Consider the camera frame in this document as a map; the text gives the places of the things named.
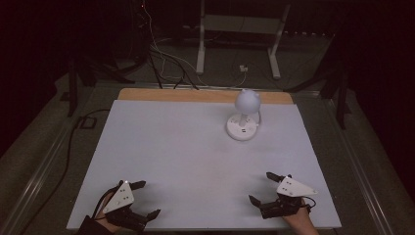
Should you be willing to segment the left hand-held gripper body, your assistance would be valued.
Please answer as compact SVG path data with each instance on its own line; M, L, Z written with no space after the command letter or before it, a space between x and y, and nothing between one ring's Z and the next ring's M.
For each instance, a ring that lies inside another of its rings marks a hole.
M121 180L115 192L103 209L109 223L119 227L142 232L147 223L145 216L137 214L130 208L134 203L130 182Z

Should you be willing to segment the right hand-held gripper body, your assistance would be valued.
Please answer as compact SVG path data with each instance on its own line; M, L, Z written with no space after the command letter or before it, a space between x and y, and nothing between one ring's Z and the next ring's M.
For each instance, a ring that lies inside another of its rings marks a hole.
M261 203L259 207L264 219L296 214L302 206L301 202L304 198L309 199L312 195L317 194L315 189L294 180L291 175L285 176L284 180L277 184L277 199L271 203ZM305 205L310 212L315 203L312 206Z

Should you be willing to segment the person's right hand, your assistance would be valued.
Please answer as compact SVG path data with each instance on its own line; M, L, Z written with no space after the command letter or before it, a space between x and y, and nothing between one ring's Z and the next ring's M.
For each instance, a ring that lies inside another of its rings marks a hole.
M309 217L307 206L304 204L304 202L301 203L302 206L299 208L297 213L284 216L284 221L291 227L293 231L312 228L316 229Z

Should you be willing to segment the person's left hand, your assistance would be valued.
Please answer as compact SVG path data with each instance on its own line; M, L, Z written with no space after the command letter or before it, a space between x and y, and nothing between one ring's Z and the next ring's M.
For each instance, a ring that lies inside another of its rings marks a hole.
M105 227L107 230L109 230L112 233L117 233L120 230L119 226L116 226L114 224L111 224L108 222L105 213L103 212L104 207L106 206L106 204L108 203L108 201L111 199L113 193L109 193L104 199L103 202L101 203L100 206L100 210L97 213L97 215L95 216L94 220L99 223L100 225L102 225L103 227Z

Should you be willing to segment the white table cover sheet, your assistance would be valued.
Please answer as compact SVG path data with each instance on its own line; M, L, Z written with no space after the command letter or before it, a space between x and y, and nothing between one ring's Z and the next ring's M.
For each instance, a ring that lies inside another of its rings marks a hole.
M231 104L114 101L68 227L79 227L120 180L143 180L132 208L161 212L150 231L279 229L282 219L262 218L249 200L275 200L268 172L316 190L315 226L340 226L298 107L261 106L259 130L246 142L225 130L234 112Z

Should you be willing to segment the white round desk lamp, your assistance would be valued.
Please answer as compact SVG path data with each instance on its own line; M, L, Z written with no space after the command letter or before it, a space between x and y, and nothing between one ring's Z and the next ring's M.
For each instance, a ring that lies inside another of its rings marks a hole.
M237 141L248 141L254 138L261 122L261 100L258 93L251 89L243 89L235 100L237 114L226 122L228 135Z

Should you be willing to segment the black square floor box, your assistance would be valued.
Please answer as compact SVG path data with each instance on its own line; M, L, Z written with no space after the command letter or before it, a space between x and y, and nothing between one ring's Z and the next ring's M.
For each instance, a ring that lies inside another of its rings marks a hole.
M80 129L94 129L97 124L95 117L82 117L80 120Z

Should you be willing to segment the black tripod stand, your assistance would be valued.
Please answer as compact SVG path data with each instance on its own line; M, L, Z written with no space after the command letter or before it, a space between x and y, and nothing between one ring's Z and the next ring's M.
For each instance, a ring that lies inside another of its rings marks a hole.
M65 92L61 97L63 101L69 102L69 111L68 111L69 117L72 117L74 115L77 109L77 106L78 106L78 84L77 82L80 79L80 73L79 73L80 65L85 65L85 66L89 66L94 69L97 69L98 71L101 71L105 75L108 75L111 79L114 79L117 82L126 83L126 84L133 83L132 80L129 80L121 76L115 70L108 69L103 64L100 64L96 60L86 55L71 57L68 62L69 91Z
M348 75L342 62L320 65L312 78L294 87L286 88L285 92L297 93L320 81L325 81L319 91L322 99L332 99L337 96L336 121L341 129L345 129Z

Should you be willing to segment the white metal stand frame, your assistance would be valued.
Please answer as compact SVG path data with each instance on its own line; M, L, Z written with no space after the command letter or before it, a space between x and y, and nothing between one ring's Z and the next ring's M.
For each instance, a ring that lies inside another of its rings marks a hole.
M212 15L206 13L206 0L201 0L200 8L200 35L199 50L196 62L196 74L202 75L205 70L205 34L206 31L225 31L225 32L244 32L262 33L274 35L274 43L267 49L269 65L274 79L280 79L281 73L277 61L277 49L284 32L287 17L290 13L291 5L286 4L282 14L277 19Z

